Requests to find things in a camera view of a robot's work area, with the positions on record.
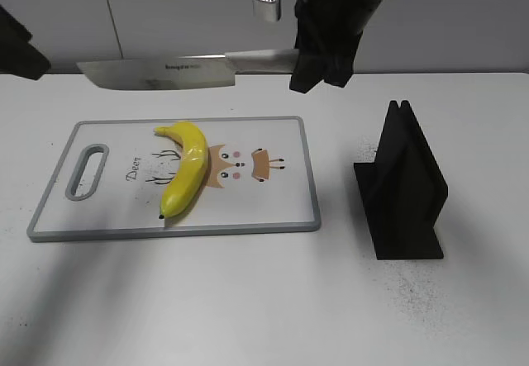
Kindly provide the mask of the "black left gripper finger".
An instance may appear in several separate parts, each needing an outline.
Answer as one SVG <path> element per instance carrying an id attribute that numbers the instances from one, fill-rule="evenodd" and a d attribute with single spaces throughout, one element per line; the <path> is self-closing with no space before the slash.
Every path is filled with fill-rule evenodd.
<path id="1" fill-rule="evenodd" d="M 50 61 L 31 44 L 32 34 L 1 7 L 1 73 L 31 80 L 40 79 Z"/>

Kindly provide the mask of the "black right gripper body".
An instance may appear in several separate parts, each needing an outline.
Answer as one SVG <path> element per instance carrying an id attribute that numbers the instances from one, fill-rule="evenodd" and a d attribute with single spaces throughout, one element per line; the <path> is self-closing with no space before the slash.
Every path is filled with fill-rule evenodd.
<path id="1" fill-rule="evenodd" d="M 355 52 L 383 0 L 297 0 L 294 48 L 304 52 Z"/>

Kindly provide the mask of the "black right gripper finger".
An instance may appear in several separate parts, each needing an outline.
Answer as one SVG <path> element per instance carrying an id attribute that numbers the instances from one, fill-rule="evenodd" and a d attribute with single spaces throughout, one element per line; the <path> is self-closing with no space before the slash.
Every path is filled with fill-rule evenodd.
<path id="1" fill-rule="evenodd" d="M 354 74 L 355 56 L 356 50 L 348 51 L 344 55 L 322 52 L 323 82 L 334 87 L 345 87 Z"/>
<path id="2" fill-rule="evenodd" d="M 325 55 L 299 48 L 289 89 L 297 93 L 308 93 L 323 80 L 325 72 Z"/>

